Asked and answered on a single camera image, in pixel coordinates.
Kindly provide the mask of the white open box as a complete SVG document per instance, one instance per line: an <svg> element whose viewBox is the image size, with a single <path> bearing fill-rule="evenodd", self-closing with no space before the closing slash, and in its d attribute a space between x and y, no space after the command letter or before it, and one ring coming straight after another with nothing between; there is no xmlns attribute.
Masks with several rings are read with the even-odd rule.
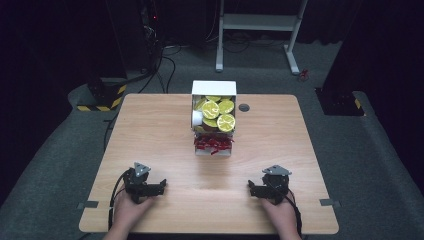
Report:
<svg viewBox="0 0 424 240"><path fill-rule="evenodd" d="M192 101L196 95L232 96L236 108L237 89L235 81L194 80L191 95Z"/></svg>

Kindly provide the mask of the person's left hand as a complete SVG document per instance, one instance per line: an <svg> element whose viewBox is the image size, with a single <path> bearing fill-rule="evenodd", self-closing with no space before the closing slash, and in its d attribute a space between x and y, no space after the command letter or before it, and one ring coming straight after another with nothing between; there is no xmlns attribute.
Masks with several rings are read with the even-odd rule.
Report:
<svg viewBox="0 0 424 240"><path fill-rule="evenodd" d="M128 233L154 205L155 200L155 197L148 197L136 204L128 193L120 192L115 199L112 229Z"/></svg>

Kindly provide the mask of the person's right hand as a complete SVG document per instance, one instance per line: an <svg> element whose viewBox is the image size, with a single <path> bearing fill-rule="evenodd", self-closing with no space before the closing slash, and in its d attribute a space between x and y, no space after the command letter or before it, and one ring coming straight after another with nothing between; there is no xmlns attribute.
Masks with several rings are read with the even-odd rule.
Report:
<svg viewBox="0 0 424 240"><path fill-rule="evenodd" d="M278 205L267 199L261 199L260 202L279 236L284 233L298 234L295 211L287 200Z"/></svg>

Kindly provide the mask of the pile of lemon slices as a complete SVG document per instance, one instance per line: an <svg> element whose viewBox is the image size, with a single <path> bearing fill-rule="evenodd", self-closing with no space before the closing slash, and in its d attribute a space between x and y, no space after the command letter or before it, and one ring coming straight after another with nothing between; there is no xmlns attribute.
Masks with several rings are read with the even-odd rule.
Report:
<svg viewBox="0 0 424 240"><path fill-rule="evenodd" d="M196 95L192 111L203 113L203 123L194 131L231 133L235 130L235 101L232 96Z"/></svg>

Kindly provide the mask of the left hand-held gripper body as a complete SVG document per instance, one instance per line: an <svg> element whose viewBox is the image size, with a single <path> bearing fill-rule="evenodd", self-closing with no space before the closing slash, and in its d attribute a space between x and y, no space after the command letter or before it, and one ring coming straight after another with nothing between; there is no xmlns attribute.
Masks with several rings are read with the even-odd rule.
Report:
<svg viewBox="0 0 424 240"><path fill-rule="evenodd" d="M158 195L158 185L147 183L150 170L150 167L135 162L134 166L129 168L124 174L125 191L136 204L141 203L142 197Z"/></svg>

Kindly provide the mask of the white metal stand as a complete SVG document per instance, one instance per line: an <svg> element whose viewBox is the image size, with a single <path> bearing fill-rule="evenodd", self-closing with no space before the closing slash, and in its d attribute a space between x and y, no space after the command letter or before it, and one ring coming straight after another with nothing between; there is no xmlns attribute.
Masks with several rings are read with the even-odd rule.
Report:
<svg viewBox="0 0 424 240"><path fill-rule="evenodd" d="M296 15L255 15L226 13L224 10L225 0L220 0L215 70L217 72L222 72L224 69L223 36L225 30L262 30L291 33L289 44L284 45L283 50L291 73L293 75L299 75L301 71L299 70L295 60L293 48L299 33L307 3L308 0L301 0L300 7Z"/></svg>

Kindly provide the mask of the black yellow striped stand base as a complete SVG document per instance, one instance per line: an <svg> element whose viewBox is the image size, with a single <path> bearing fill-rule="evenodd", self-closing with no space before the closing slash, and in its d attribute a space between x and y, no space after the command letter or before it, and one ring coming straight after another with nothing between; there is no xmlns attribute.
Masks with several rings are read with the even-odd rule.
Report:
<svg viewBox="0 0 424 240"><path fill-rule="evenodd" d="M102 80L88 82L84 98L76 104L79 111L113 111L121 103L127 85L105 83Z"/></svg>

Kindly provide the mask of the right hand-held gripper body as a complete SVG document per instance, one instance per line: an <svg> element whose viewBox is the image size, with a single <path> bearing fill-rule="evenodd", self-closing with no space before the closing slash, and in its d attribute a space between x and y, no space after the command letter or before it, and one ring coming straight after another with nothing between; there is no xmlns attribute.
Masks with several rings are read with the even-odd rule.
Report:
<svg viewBox="0 0 424 240"><path fill-rule="evenodd" d="M263 170L262 177L265 185L265 199L272 199L275 205L287 200L289 203L292 200L288 197L289 193L289 176L291 172L279 165L273 165Z"/></svg>

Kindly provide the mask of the black equipment rack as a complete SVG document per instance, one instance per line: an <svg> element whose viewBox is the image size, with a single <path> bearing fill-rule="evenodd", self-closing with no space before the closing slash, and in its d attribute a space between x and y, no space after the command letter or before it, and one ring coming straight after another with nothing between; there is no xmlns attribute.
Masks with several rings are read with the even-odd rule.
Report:
<svg viewBox="0 0 424 240"><path fill-rule="evenodd" d="M138 0L139 16L142 31L142 64L141 72L150 73L155 70L162 51L163 28L160 0Z"/></svg>

